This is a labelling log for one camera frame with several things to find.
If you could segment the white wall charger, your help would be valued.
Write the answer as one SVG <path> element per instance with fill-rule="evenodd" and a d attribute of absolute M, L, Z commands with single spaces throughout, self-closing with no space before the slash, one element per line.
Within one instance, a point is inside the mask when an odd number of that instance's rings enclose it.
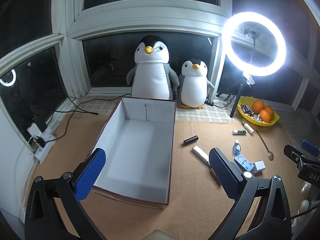
<path fill-rule="evenodd" d="M 265 163 L 261 161 L 256 161 L 253 163 L 253 168 L 251 170 L 251 173 L 254 174 L 255 176 L 258 176 L 265 170 L 266 166 Z"/>

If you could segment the small blue liquid bottle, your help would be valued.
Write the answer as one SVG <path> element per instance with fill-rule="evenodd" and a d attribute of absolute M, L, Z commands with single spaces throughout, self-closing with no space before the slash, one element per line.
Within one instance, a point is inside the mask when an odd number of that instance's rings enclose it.
<path fill-rule="evenodd" d="M 240 146 L 239 140 L 236 140 L 233 145 L 233 153 L 235 155 L 239 155 L 241 153 L 241 146 Z"/>

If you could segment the metal spoon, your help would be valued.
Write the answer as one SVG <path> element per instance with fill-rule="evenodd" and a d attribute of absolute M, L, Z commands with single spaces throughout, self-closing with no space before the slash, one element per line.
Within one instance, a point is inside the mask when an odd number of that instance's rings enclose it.
<path fill-rule="evenodd" d="M 264 147 L 267 150 L 268 159 L 270 161 L 273 161 L 274 160 L 274 154 L 268 149 L 268 146 L 267 146 L 266 142 L 264 141 L 263 137 L 261 136 L 261 134 L 259 133 L 258 130 L 256 130 L 256 133 L 257 133 L 258 137 L 260 138 L 261 142 L 263 143 Z"/>

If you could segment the patterned white lighter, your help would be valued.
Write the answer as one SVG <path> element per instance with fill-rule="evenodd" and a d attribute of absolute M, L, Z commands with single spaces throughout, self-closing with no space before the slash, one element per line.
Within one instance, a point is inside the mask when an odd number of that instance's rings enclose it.
<path fill-rule="evenodd" d="M 199 146 L 194 146 L 192 148 L 192 151 L 202 160 L 206 163 L 207 166 L 210 167 L 210 162 L 209 162 L 209 155 L 204 152 Z"/>

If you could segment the white lotion bottle grey cap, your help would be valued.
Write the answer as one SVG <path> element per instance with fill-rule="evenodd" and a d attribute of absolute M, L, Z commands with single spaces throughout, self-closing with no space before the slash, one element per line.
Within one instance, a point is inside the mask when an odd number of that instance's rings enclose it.
<path fill-rule="evenodd" d="M 254 133 L 254 129 L 249 124 L 247 124 L 244 121 L 241 124 L 250 135 L 252 135 Z"/>

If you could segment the black cylinder tube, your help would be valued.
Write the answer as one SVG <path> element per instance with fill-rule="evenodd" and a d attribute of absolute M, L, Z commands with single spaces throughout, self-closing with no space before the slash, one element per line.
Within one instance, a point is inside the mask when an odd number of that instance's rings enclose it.
<path fill-rule="evenodd" d="M 183 145 L 184 146 L 187 146 L 187 145 L 190 145 L 190 144 L 193 144 L 195 143 L 196 141 L 198 141 L 199 137 L 197 135 L 193 136 L 193 137 L 190 137 L 188 139 L 185 139 L 183 141 Z"/>

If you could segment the red cardboard box white inside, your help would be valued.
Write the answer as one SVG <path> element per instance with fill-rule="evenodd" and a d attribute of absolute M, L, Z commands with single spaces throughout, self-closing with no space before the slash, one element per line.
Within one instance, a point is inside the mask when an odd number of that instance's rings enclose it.
<path fill-rule="evenodd" d="M 106 154 L 93 191 L 120 202 L 167 208 L 175 113 L 172 100 L 121 98 L 91 148 Z"/>

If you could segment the blue plastic device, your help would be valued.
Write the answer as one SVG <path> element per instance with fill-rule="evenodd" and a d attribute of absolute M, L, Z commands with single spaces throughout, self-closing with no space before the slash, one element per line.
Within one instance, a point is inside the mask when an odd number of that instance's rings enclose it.
<path fill-rule="evenodd" d="M 254 165 L 248 161 L 242 154 L 239 154 L 234 157 L 234 161 L 244 170 L 251 172 L 254 168 Z"/>

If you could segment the small green white tube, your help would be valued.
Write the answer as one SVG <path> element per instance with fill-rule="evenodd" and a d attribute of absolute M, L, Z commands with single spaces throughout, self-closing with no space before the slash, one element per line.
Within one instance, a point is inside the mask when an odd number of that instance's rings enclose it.
<path fill-rule="evenodd" d="M 235 129 L 232 131 L 232 135 L 246 135 L 246 134 L 247 134 L 246 130 Z"/>

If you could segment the wrapped candies pile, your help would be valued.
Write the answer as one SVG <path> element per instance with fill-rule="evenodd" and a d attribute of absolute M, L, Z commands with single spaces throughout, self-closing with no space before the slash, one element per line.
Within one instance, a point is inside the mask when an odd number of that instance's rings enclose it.
<path fill-rule="evenodd" d="M 266 124 L 266 122 L 264 122 L 264 121 L 260 118 L 260 115 L 259 115 L 259 114 L 258 114 L 258 115 L 253 115 L 253 116 L 251 116 L 251 119 L 252 119 L 252 123 L 254 123 L 254 124 L 260 124 L 260 125 Z"/>

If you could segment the white power adapter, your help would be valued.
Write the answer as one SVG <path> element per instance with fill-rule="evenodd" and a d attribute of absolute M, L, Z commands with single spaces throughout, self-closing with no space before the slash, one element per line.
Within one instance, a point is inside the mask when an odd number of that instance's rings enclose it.
<path fill-rule="evenodd" d="M 36 139 L 42 134 L 41 130 L 38 128 L 37 124 L 35 124 L 34 122 L 31 124 L 30 127 L 27 128 L 27 131 L 34 139 Z"/>

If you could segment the snickers bar blue label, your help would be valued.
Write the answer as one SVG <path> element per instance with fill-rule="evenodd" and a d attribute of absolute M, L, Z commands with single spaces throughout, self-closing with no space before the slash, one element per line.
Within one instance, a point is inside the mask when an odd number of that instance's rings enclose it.
<path fill-rule="evenodd" d="M 254 112 L 248 105 L 240 105 L 241 111 L 248 116 L 253 116 Z"/>

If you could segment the black power adapter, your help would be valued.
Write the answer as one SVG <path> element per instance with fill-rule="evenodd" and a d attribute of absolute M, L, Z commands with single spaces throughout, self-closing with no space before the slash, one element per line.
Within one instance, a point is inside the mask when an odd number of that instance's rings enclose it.
<path fill-rule="evenodd" d="M 46 124 L 46 118 L 44 115 L 40 114 L 33 118 L 33 123 L 39 128 L 41 132 L 44 132 L 48 127 Z"/>

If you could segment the small plush penguin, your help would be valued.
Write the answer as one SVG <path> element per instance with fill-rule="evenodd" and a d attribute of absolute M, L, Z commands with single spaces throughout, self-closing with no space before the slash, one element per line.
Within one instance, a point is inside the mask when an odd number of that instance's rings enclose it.
<path fill-rule="evenodd" d="M 189 59 L 182 64 L 181 74 L 178 77 L 181 108 L 204 108 L 208 87 L 215 89 L 207 79 L 207 74 L 207 65 L 200 59 Z"/>

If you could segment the black inline switch box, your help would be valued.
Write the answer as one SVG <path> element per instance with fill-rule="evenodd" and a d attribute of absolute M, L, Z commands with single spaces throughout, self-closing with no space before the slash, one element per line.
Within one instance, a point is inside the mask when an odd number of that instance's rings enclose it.
<path fill-rule="evenodd" d="M 215 106 L 214 103 L 208 99 L 206 99 L 204 103 L 212 107 Z"/>

